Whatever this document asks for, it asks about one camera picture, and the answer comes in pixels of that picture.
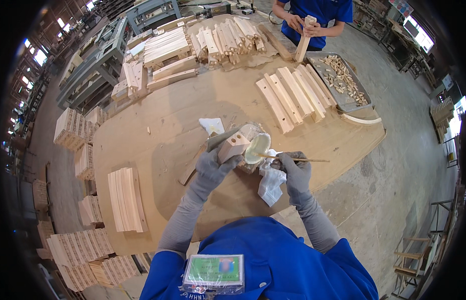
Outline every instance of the window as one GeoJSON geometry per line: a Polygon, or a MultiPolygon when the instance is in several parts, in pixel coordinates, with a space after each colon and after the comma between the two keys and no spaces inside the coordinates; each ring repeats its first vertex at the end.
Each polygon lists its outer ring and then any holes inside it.
{"type": "Polygon", "coordinates": [[[64,22],[61,20],[61,18],[57,19],[57,22],[59,23],[59,26],[60,26],[61,28],[64,27],[64,22]]]}
{"type": "Polygon", "coordinates": [[[38,52],[36,53],[36,56],[34,57],[34,60],[40,65],[43,66],[44,62],[46,61],[48,57],[44,52],[39,49],[38,52]]]}
{"type": "Polygon", "coordinates": [[[433,47],[435,43],[430,39],[428,34],[425,32],[425,30],[423,30],[423,28],[420,27],[420,25],[418,25],[415,19],[413,19],[411,16],[408,16],[405,19],[405,22],[403,23],[403,27],[405,27],[405,24],[408,21],[410,21],[410,23],[416,28],[416,30],[418,30],[418,34],[415,37],[416,42],[422,47],[422,49],[425,52],[428,53],[428,51],[430,51],[431,47],[433,47]]]}
{"type": "Polygon", "coordinates": [[[92,10],[94,8],[94,4],[92,3],[92,1],[86,3],[86,7],[88,8],[88,10],[92,10]]]}

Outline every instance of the metal tray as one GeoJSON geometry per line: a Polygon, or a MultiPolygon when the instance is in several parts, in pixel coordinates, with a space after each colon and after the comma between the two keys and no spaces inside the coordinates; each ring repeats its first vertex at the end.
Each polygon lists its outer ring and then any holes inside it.
{"type": "Polygon", "coordinates": [[[312,67],[320,75],[321,80],[323,80],[323,82],[326,84],[326,86],[328,87],[328,89],[332,93],[333,97],[335,97],[336,103],[338,104],[338,110],[343,111],[343,112],[351,112],[351,111],[357,111],[357,110],[360,110],[360,109],[368,108],[368,107],[371,107],[373,105],[371,103],[370,95],[365,90],[365,88],[361,84],[358,77],[356,77],[356,74],[353,72],[350,65],[343,59],[343,57],[341,57],[340,54],[334,53],[334,52],[310,51],[310,52],[306,53],[306,58],[308,59],[308,62],[312,65],[312,67]],[[336,89],[334,89],[333,87],[330,87],[330,83],[327,82],[325,80],[325,78],[323,78],[323,76],[326,76],[326,75],[323,75],[323,74],[324,73],[325,74],[326,73],[331,73],[332,75],[336,75],[336,72],[334,70],[332,70],[332,68],[329,65],[319,61],[319,59],[327,57],[328,55],[338,55],[338,57],[343,61],[346,68],[350,71],[350,75],[352,76],[353,81],[358,86],[358,91],[364,93],[363,96],[367,100],[367,103],[368,103],[367,105],[356,106],[356,101],[348,95],[348,92],[338,93],[336,89]]]}

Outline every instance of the wooden stick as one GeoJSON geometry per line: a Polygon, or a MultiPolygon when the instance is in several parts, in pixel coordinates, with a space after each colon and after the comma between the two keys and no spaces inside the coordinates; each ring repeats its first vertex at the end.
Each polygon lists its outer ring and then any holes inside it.
{"type": "MultiPolygon", "coordinates": [[[[262,158],[267,158],[267,159],[278,159],[277,156],[270,156],[270,155],[261,154],[261,153],[255,153],[254,155],[262,157],[262,158]]],[[[294,161],[314,161],[317,163],[329,163],[330,162],[329,159],[309,159],[309,158],[294,158],[294,157],[292,157],[291,159],[294,161]]]]}

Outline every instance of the factory floor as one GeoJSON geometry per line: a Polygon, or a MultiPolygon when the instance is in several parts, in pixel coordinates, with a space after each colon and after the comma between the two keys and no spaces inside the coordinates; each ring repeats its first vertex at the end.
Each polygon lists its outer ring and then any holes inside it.
{"type": "MultiPolygon", "coordinates": [[[[315,193],[324,212],[348,239],[358,260],[374,279],[380,297],[394,285],[393,251],[402,237],[426,230],[430,203],[450,200],[456,167],[447,169],[444,147],[439,145],[428,115],[430,88],[420,77],[399,73],[385,51],[356,29],[328,38],[324,51],[336,52],[356,66],[358,77],[376,105],[387,129],[384,141],[353,168],[315,193]]],[[[51,80],[38,111],[26,164],[38,174],[48,161],[52,216],[58,233],[86,229],[77,202],[85,196],[84,183],[74,177],[73,153],[54,145],[56,104],[60,76],[51,80]]],[[[273,216],[298,236],[306,237],[294,207],[273,216]]],[[[197,244],[190,249],[194,252],[197,244]]],[[[125,281],[118,288],[95,285],[83,293],[88,299],[137,299],[147,274],[125,281]]]]}

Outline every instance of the worker's hand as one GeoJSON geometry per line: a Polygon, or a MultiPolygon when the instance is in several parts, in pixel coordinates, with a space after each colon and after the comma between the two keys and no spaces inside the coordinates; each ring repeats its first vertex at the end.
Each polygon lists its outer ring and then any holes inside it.
{"type": "Polygon", "coordinates": [[[285,16],[284,20],[286,21],[289,27],[293,28],[297,33],[303,35],[303,30],[301,29],[301,26],[304,27],[304,21],[302,20],[302,18],[300,18],[299,15],[289,13],[285,16]]]}
{"type": "Polygon", "coordinates": [[[312,196],[310,193],[311,164],[308,161],[293,161],[291,158],[305,159],[301,151],[277,154],[271,167],[286,173],[286,190],[290,195],[290,205],[301,208],[312,196]]]}
{"type": "Polygon", "coordinates": [[[196,201],[206,202],[208,195],[223,182],[226,175],[236,168],[243,160],[242,155],[235,155],[225,161],[223,164],[218,164],[217,147],[210,152],[203,152],[196,162],[196,171],[198,176],[190,184],[188,195],[196,201]]]}
{"type": "Polygon", "coordinates": [[[307,38],[322,37],[320,23],[310,23],[308,26],[303,27],[303,33],[307,38]]]}

